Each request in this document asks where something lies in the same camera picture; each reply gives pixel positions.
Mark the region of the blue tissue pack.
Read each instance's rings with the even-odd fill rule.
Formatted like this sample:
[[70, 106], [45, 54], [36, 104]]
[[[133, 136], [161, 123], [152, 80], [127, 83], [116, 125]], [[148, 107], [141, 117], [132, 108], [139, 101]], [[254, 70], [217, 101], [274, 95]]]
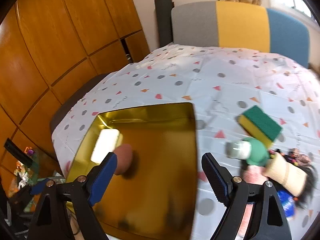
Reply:
[[278, 197], [282, 204], [286, 218], [292, 218], [295, 215], [295, 200], [286, 190], [278, 190]]

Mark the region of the pink towel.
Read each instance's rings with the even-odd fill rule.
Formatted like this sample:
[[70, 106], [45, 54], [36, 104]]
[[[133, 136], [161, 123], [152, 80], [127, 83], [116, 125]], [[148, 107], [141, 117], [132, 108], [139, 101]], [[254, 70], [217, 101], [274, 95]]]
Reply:
[[[249, 165], [247, 167], [247, 170], [243, 174], [244, 181], [249, 184], [263, 185], [263, 183], [268, 180], [268, 178], [262, 174], [264, 169], [265, 168], [261, 166]], [[252, 209], [253, 204], [246, 205], [244, 216], [242, 218], [240, 228], [238, 231], [238, 235], [242, 238], [244, 238], [245, 233], [247, 231]]]

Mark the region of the beige knit cloth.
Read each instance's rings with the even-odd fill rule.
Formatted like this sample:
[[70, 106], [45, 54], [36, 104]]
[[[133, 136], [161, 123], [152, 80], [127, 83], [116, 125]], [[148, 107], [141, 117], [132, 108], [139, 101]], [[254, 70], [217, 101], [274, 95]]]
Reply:
[[294, 197], [301, 194], [306, 179], [304, 171], [287, 162], [278, 152], [268, 159], [263, 175], [276, 181]]

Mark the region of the green powder puff jar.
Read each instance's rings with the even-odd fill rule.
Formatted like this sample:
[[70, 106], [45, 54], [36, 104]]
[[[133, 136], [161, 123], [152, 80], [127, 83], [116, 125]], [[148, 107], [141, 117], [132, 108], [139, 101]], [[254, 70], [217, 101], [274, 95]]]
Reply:
[[265, 145], [252, 137], [226, 144], [227, 157], [245, 160], [247, 165], [265, 166], [269, 153]]

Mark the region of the pink patterned scrunchie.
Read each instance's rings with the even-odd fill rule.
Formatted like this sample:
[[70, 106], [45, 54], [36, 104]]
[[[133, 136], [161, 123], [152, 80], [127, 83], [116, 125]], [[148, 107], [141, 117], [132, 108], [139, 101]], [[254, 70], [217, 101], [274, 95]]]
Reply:
[[312, 161], [310, 157], [305, 154], [301, 154], [299, 149], [292, 148], [288, 152], [288, 162], [292, 163], [295, 166], [308, 166], [311, 165]]

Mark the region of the brown egg-shaped makeup sponge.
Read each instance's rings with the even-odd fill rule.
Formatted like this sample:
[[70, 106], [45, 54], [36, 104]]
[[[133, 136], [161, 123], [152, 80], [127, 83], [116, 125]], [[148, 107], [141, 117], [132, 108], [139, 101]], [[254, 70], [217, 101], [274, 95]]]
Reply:
[[114, 172], [116, 176], [124, 174], [131, 166], [133, 153], [132, 147], [129, 144], [122, 144], [114, 150], [117, 156], [117, 168]]

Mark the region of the green and yellow sponge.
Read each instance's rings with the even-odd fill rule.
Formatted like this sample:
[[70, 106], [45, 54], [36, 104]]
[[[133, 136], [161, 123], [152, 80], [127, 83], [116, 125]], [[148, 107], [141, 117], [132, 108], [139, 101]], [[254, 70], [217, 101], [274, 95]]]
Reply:
[[252, 137], [270, 148], [282, 132], [282, 127], [260, 107], [254, 105], [238, 117], [240, 126]]

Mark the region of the black hair wig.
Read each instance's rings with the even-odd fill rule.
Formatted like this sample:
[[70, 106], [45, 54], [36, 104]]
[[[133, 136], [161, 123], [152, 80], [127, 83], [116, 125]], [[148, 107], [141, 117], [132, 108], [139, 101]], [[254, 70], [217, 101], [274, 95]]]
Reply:
[[306, 179], [302, 188], [302, 192], [297, 197], [296, 206], [305, 210], [313, 200], [314, 191], [318, 181], [318, 173], [316, 168], [311, 164], [299, 166], [299, 168], [306, 173]]

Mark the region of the gold tray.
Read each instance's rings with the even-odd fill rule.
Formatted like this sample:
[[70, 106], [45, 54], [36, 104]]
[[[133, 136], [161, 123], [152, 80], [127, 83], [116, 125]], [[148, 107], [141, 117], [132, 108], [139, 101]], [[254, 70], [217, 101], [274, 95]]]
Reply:
[[133, 150], [126, 173], [113, 176], [93, 210], [118, 239], [189, 239], [197, 191], [194, 109], [189, 102], [119, 109], [97, 115], [85, 134], [67, 181], [94, 166], [103, 129], [117, 129]]

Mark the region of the patterned white tablecloth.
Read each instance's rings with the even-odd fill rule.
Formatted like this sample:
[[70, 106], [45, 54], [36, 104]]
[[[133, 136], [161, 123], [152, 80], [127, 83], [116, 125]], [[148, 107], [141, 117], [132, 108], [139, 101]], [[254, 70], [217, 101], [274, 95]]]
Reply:
[[105, 111], [170, 102], [195, 107], [199, 150], [229, 170], [227, 142], [245, 137], [236, 117], [257, 105], [282, 127], [274, 147], [310, 157], [319, 174], [319, 80], [292, 59], [250, 49], [169, 45], [108, 74], [78, 96], [55, 126], [52, 140], [68, 171], [94, 118]]

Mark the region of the wooden wardrobe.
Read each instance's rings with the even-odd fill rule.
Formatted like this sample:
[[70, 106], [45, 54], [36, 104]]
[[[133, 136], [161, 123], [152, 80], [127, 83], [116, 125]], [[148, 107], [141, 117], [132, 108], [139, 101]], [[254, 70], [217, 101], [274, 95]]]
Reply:
[[1, 23], [1, 142], [60, 169], [50, 121], [82, 85], [138, 62], [149, 47], [133, 0], [15, 0]]

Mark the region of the grey yellow blue headboard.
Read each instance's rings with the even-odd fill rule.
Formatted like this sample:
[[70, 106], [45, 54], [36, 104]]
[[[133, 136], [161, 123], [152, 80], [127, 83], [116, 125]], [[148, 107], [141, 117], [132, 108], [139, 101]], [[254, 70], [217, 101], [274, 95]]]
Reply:
[[247, 3], [195, 2], [173, 8], [171, 21], [175, 44], [277, 53], [308, 67], [309, 31], [284, 12]]

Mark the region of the black rolled mat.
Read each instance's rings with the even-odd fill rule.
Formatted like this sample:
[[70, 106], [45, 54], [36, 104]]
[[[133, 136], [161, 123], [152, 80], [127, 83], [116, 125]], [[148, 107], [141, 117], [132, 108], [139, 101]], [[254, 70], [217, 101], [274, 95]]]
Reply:
[[158, 27], [159, 46], [163, 47], [173, 41], [171, 11], [174, 8], [172, 0], [154, 0]]

